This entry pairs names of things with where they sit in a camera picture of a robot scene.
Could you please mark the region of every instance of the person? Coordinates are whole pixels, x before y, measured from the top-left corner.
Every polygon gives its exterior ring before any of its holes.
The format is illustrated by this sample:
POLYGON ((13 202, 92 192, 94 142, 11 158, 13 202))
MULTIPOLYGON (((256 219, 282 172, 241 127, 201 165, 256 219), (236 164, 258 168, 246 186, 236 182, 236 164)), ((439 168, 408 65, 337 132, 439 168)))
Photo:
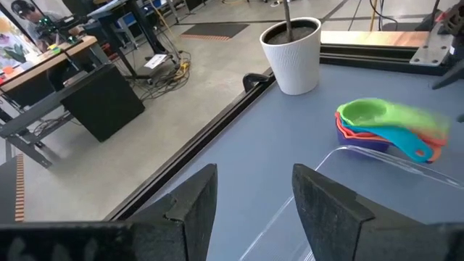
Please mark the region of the person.
MULTIPOLYGON (((49 45, 55 44, 56 35, 52 35, 51 37, 41 37, 37 31, 38 24, 40 20, 44 18, 44 15, 50 18, 52 22, 62 19, 64 16, 54 13, 45 11, 43 14, 30 2, 26 0, 15 0, 11 4, 12 11, 21 19, 29 21, 28 26, 26 27, 26 31, 28 32, 29 36, 33 39, 36 46, 42 51, 46 52, 49 45)), ((78 28, 73 28, 69 30, 71 35, 76 36, 79 34, 78 28)), ((58 44, 62 44, 65 40, 59 38, 58 44)), ((75 55, 72 58, 75 58, 78 61, 78 65, 82 67, 87 73, 91 72, 94 69, 94 66, 90 59, 85 56, 78 56, 75 55)), ((68 70, 68 68, 72 67, 71 62, 63 61, 58 65, 55 65, 53 68, 47 70, 47 76, 49 81, 51 82, 52 86, 54 87, 55 91, 62 90, 65 85, 63 84, 63 75, 68 70)))

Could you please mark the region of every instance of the blue measuring cup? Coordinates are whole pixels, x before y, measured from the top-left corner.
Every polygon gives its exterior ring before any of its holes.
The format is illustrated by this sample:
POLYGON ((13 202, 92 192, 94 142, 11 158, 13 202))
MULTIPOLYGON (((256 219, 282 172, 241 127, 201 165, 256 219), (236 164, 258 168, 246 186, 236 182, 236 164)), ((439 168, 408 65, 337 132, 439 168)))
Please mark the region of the blue measuring cup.
POLYGON ((369 132, 385 138, 415 162, 426 162, 434 154, 425 142, 406 128, 395 126, 355 127, 348 125, 344 120, 341 120, 341 124, 352 131, 369 132))

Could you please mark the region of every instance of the soil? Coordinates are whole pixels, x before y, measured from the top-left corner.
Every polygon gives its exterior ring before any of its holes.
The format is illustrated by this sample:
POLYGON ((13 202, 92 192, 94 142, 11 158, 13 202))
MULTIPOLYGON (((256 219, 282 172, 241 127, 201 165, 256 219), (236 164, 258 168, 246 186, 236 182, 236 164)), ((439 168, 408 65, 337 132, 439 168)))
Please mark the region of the soil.
MULTIPOLYGON (((315 31, 314 28, 309 28, 309 27, 299 27, 299 28, 292 28, 291 29, 293 33, 293 41, 298 41, 299 39, 303 39, 304 37, 310 35, 315 31)), ((285 30, 282 33, 279 33, 269 39, 267 44, 288 44, 289 42, 287 41, 287 31, 285 30)))

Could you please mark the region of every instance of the wooden desk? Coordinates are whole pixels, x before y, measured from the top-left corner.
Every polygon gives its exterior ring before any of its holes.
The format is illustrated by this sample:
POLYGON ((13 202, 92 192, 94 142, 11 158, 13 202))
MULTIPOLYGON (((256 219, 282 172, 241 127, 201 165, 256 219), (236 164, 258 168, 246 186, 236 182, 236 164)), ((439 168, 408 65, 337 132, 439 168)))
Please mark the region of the wooden desk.
POLYGON ((428 32, 322 31, 320 40, 323 44, 419 47, 427 37, 428 32))
MULTIPOLYGON (((67 48, 70 48, 70 44, 62 43, 59 45, 59 47, 66 50, 67 48)), ((82 43, 71 47, 66 52, 72 56, 86 49, 90 49, 100 63, 103 64, 109 62, 107 55, 102 51, 100 45, 97 43, 96 38, 93 36, 84 36, 82 38, 82 43)), ((21 83, 24 83, 25 81, 40 75, 41 73, 47 71, 49 68, 65 61, 66 59, 66 54, 53 54, 51 51, 41 54, 37 57, 37 59, 31 61, 34 66, 32 66, 30 69, 24 71, 21 67, 17 67, 14 69, 12 74, 6 75, 6 78, 4 79, 5 83, 3 83, 0 88, 2 91, 9 91, 13 88, 16 88, 16 86, 19 86, 21 83)))

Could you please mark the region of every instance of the black floor mat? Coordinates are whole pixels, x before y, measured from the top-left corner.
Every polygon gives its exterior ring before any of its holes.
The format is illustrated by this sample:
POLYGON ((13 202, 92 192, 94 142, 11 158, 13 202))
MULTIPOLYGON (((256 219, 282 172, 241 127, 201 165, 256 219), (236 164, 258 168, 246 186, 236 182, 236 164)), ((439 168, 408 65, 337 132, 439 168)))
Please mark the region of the black floor mat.
POLYGON ((184 38, 227 41, 245 29, 248 24, 201 24, 181 34, 184 38))

